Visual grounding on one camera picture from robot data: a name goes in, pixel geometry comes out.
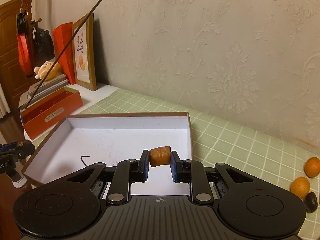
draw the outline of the stack of books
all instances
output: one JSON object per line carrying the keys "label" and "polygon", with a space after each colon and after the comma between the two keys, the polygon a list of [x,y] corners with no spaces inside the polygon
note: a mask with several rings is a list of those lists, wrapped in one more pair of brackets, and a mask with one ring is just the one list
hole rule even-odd
{"label": "stack of books", "polygon": [[[40,85],[41,81],[30,86],[29,91],[24,92],[20,96],[19,109],[23,110],[26,108],[28,101],[31,99],[33,94],[36,92],[37,87]],[[38,89],[37,93],[34,95],[30,104],[44,98],[45,96],[55,92],[56,90],[69,85],[69,81],[64,74],[58,74],[55,78],[44,81],[41,87]]]}

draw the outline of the orange box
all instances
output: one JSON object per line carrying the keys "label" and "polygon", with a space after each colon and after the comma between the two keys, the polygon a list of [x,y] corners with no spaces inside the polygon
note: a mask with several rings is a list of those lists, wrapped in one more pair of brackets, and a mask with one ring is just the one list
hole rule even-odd
{"label": "orange box", "polygon": [[81,106],[83,102],[78,90],[60,88],[21,112],[22,126],[33,140]]}

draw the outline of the black cable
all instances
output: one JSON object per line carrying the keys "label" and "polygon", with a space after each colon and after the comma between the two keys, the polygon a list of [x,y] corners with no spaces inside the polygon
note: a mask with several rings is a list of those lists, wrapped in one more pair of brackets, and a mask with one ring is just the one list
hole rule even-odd
{"label": "black cable", "polygon": [[88,158],[90,158],[90,156],[81,156],[80,157],[80,160],[82,161],[82,163],[84,164],[84,166],[86,166],[86,167],[88,167],[88,165],[87,164],[85,164],[85,162],[84,162],[84,160],[82,159],[83,157],[88,157]]}
{"label": "black cable", "polygon": [[82,23],[80,23],[79,27],[77,28],[77,30],[73,33],[73,35],[71,36],[71,39],[68,41],[68,43],[66,44],[66,46],[63,48],[63,50],[60,52],[59,56],[57,57],[57,59],[54,61],[54,63],[52,64],[52,66],[50,67],[49,71],[47,72],[47,74],[45,75],[44,79],[41,81],[41,83],[39,84],[39,86],[36,88],[36,91],[33,93],[32,97],[30,98],[27,107],[30,105],[31,100],[33,99],[33,97],[37,94],[39,88],[41,87],[41,85],[43,84],[43,82],[45,81],[45,79],[47,78],[47,76],[49,75],[50,71],[53,69],[54,65],[58,62],[58,60],[60,59],[60,57],[62,56],[62,54],[65,52],[65,50],[67,49],[67,47],[69,46],[69,44],[72,42],[72,40],[74,39],[74,37],[76,36],[76,34],[78,33],[78,31],[80,30],[80,28],[82,27],[82,25],[84,25],[84,23],[87,21],[87,19],[89,19],[90,15],[93,13],[93,11],[97,8],[97,6],[102,2],[102,0],[99,0],[91,9],[91,11],[87,14],[87,16],[84,18],[84,20],[82,21]]}

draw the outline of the picture frame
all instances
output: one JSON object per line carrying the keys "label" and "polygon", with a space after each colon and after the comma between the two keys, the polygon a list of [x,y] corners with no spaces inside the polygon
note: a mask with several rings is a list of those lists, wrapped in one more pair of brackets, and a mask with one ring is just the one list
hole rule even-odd
{"label": "picture frame", "polygon": [[[73,24],[72,33],[86,16]],[[92,91],[97,90],[93,58],[93,14],[90,15],[72,40],[72,54],[76,83]]]}

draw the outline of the red bag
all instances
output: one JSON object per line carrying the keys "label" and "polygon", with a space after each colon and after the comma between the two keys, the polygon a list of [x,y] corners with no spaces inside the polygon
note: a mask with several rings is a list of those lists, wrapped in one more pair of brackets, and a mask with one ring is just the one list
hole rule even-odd
{"label": "red bag", "polygon": [[31,61],[29,57],[28,43],[25,34],[18,35],[18,53],[19,53],[19,63],[23,72],[27,77],[32,77],[34,75]]}

